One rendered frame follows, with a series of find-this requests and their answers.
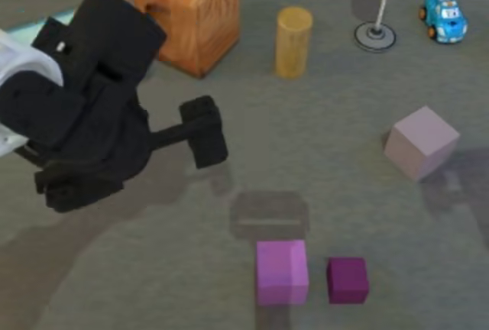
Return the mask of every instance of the cylinder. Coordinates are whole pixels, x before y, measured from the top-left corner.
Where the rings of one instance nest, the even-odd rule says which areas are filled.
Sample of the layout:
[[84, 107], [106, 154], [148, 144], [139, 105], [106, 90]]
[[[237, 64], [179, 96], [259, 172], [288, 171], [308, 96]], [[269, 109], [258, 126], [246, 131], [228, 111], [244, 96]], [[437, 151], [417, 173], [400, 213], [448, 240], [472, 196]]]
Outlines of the cylinder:
[[285, 79], [300, 77], [306, 70], [313, 16], [300, 7], [282, 9], [277, 18], [275, 72]]

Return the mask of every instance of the dark purple cube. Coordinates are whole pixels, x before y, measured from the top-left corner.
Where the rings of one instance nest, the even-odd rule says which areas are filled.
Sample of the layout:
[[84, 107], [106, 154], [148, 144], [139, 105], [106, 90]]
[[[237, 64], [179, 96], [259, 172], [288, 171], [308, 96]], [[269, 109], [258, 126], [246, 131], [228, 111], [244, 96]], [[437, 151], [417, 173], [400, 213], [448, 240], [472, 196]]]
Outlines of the dark purple cube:
[[368, 296], [367, 265], [361, 257], [330, 257], [326, 268], [329, 303], [362, 304]]

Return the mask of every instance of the purple cube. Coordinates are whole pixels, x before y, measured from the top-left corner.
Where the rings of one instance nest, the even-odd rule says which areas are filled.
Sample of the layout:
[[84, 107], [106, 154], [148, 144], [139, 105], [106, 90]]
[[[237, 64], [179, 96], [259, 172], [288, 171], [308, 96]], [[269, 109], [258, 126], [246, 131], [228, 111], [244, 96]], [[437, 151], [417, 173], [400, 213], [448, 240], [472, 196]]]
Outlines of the purple cube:
[[425, 106], [394, 125], [384, 153], [410, 179], [419, 181], [450, 157], [459, 138], [454, 128]]
[[355, 305], [367, 299], [367, 265], [361, 257], [330, 257], [326, 278], [329, 303]]
[[302, 305], [309, 290], [304, 241], [257, 243], [257, 303]]

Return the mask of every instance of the blue toy car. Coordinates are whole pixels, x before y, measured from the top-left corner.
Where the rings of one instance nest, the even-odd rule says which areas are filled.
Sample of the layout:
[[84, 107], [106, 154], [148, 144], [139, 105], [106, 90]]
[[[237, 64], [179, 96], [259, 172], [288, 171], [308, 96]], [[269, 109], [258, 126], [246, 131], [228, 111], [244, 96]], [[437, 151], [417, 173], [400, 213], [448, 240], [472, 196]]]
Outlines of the blue toy car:
[[428, 26], [428, 36], [443, 44], [454, 44], [467, 33], [467, 18], [456, 0], [425, 0], [419, 19]]

